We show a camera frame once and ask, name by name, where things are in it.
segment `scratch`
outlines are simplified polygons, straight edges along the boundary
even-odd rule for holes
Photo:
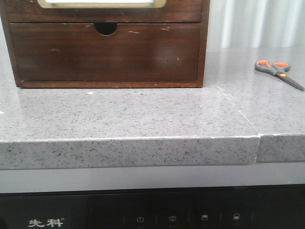
[[[60,49],[50,49],[49,51],[50,52],[60,52],[61,50]]]

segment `scissors blade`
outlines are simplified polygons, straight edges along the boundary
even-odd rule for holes
[[[287,84],[295,87],[296,89],[299,89],[301,91],[305,91],[305,88],[297,83],[296,81],[294,81],[293,79],[291,79],[290,77],[288,77],[285,73],[276,73],[275,76],[281,80],[283,80],[284,82],[286,82]]]

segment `black control panel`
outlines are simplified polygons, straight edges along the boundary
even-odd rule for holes
[[[305,185],[0,194],[0,229],[304,229]]]

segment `power button icon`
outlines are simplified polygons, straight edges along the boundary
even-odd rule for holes
[[[138,223],[143,223],[144,222],[144,218],[141,217],[141,216],[137,217],[137,222]]]

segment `scissors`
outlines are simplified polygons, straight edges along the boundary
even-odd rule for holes
[[[293,79],[291,79],[286,75],[285,72],[289,71],[290,69],[289,63],[275,62],[273,64],[270,64],[269,61],[261,60],[255,63],[255,69],[259,72],[273,75],[301,91],[305,90],[305,88],[302,85],[298,84],[296,81],[294,81]]]

